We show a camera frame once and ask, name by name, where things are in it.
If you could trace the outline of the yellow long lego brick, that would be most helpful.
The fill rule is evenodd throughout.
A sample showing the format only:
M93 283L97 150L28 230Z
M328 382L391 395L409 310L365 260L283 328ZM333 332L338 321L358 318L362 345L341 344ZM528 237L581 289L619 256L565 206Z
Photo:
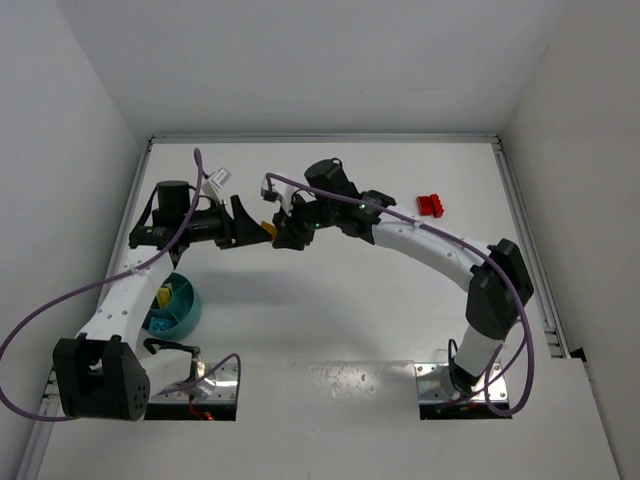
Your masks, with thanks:
M271 236L272 239L275 239L277 236L277 228L268 223L268 222L261 222L261 227Z

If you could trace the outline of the yellow small lego brick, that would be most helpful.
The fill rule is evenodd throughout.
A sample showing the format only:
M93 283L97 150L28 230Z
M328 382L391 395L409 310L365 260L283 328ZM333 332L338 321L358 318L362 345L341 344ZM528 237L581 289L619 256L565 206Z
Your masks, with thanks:
M156 294L156 303L159 308L166 308L172 299L172 288L170 285L163 285Z

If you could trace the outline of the red long lego brick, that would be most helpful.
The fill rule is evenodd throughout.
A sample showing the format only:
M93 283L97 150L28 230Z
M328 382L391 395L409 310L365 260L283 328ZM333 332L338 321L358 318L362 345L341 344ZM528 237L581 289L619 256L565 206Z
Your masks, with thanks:
M429 196L429 212L434 218L441 218L444 214L444 207L438 194Z

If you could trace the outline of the blue lego brick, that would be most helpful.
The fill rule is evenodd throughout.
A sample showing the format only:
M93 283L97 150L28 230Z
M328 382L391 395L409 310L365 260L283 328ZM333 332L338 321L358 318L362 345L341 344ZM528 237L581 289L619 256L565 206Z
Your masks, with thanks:
M176 322L171 318L151 317L148 325L150 332L164 332L172 329Z

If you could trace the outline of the red small lego brick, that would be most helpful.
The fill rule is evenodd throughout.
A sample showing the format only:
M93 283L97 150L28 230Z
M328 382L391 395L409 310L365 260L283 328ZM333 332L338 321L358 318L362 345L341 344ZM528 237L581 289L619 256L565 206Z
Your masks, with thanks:
M434 213L433 201L430 196L418 196L416 198L417 209L420 216L432 216Z

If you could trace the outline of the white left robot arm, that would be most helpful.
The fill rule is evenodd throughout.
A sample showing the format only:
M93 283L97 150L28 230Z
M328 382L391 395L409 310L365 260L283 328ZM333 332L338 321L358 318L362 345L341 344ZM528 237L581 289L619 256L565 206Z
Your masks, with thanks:
M228 204L211 201L204 210L197 207L200 198L186 181L156 184L129 235L121 272L96 313L75 337L57 342L53 366L66 416L137 421L152 397L195 385L198 348L161 341L147 357L136 354L158 290L194 243L231 249L272 238L238 196Z

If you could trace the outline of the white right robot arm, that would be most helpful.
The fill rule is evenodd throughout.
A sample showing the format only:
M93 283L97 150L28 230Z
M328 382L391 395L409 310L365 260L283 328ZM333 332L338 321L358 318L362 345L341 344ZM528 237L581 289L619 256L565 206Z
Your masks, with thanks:
M274 248L302 250L317 230L336 227L453 281L467 295L468 327L443 384L451 394L471 393L534 293L519 247L508 239L495 244L466 240L425 223L385 193L358 190L337 158L313 164L305 179L299 183L268 174L263 180L263 199L280 206L273 217Z

